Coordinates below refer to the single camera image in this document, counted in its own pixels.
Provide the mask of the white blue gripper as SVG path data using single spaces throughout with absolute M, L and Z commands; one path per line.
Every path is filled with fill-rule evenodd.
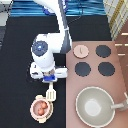
M 50 82 L 55 82 L 56 78 L 55 75 L 50 75 L 50 76 L 44 76 L 43 77 L 43 83 L 50 83 Z

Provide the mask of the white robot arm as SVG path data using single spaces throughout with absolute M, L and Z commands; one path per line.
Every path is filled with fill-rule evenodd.
M 72 48 L 72 39 L 66 21 L 61 0 L 33 0 L 39 5 L 52 10 L 58 21 L 59 33 L 38 34 L 31 46 L 33 62 L 30 66 L 30 76 L 41 79 L 43 83 L 56 82 L 66 78 L 67 68 L 56 67 L 54 53 L 65 54 Z

